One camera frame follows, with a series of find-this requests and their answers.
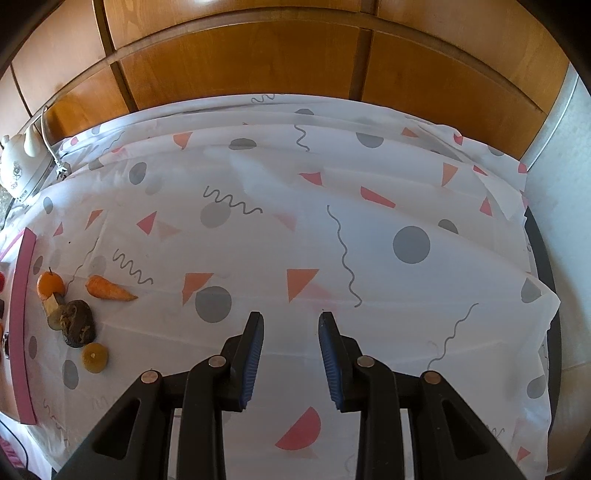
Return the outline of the yellow lemon half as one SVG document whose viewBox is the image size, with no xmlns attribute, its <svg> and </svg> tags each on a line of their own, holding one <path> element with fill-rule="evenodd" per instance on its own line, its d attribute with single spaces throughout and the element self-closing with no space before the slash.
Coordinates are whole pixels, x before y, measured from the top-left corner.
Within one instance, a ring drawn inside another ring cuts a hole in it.
<svg viewBox="0 0 591 480">
<path fill-rule="evenodd" d="M 108 348 L 100 343 L 87 344 L 81 352 L 83 367 L 92 374 L 101 373 L 106 368 L 108 359 Z"/>
</svg>

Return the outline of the dark brown round fruit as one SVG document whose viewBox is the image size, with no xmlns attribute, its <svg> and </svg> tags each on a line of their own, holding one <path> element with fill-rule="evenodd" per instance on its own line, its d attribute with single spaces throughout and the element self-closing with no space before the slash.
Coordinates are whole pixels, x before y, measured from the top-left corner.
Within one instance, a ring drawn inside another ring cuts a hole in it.
<svg viewBox="0 0 591 480">
<path fill-rule="evenodd" d="M 65 343 L 72 348 L 81 348 L 96 338 L 92 310 L 83 300 L 72 300 L 64 305 L 60 326 Z"/>
</svg>

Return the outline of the small orange carrot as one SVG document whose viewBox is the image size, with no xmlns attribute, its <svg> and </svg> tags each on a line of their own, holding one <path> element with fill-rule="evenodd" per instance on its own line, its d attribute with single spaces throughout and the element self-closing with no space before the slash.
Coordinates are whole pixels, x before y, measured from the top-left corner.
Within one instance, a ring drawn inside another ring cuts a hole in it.
<svg viewBox="0 0 591 480">
<path fill-rule="evenodd" d="M 85 287 L 89 295 L 101 300 L 129 302 L 137 299 L 137 296 L 99 275 L 89 277 Z"/>
</svg>

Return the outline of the pink shallow cardboard tray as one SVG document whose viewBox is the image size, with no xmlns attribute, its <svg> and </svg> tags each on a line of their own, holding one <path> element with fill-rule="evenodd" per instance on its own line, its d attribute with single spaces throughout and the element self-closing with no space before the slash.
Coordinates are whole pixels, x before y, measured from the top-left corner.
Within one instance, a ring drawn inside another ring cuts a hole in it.
<svg viewBox="0 0 591 480">
<path fill-rule="evenodd" d="M 1 272 L 6 280 L 1 292 L 1 412 L 24 425 L 37 423 L 25 345 L 28 279 L 35 243 L 36 235 L 25 228 L 1 251 Z"/>
</svg>

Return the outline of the large orange fruit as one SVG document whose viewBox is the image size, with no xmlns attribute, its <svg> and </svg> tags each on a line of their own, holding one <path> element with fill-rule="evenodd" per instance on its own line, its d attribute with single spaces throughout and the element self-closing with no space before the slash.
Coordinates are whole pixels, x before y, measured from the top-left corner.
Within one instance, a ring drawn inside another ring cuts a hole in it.
<svg viewBox="0 0 591 480">
<path fill-rule="evenodd" d="M 36 291 L 38 297 L 44 301 L 54 294 L 64 296 L 66 289 L 62 278 L 57 273 L 47 270 L 39 276 Z"/>
</svg>

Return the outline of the patterned white tablecloth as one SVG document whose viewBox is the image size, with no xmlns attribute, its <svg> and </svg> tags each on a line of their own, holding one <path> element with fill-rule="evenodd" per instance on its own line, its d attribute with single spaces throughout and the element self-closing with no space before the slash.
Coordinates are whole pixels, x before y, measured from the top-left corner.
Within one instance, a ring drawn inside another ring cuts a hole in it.
<svg viewBox="0 0 591 480">
<path fill-rule="evenodd" d="M 57 143 L 71 174 L 1 239 L 29 228 L 35 284 L 56 272 L 90 306 L 104 371 L 27 293 L 37 423 L 62 467 L 144 371 L 185 371 L 263 315 L 252 401 L 225 414 L 233 479 L 349 479 L 359 419 L 329 396 L 318 318 L 392 369 L 440 372 L 529 479 L 551 423 L 543 343 L 560 301 L 539 278 L 526 167 L 456 129 L 296 95 L 158 107 Z M 88 294 L 99 275 L 137 299 Z"/>
</svg>

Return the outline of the white ceramic electric kettle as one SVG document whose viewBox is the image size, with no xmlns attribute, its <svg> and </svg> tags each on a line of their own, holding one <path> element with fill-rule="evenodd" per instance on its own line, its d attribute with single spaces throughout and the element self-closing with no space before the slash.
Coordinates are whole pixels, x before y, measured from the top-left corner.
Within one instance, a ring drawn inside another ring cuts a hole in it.
<svg viewBox="0 0 591 480">
<path fill-rule="evenodd" d="M 24 134 L 4 135 L 1 147 L 1 185 L 13 198 L 26 198 L 45 170 L 42 138 L 31 124 Z"/>
</svg>

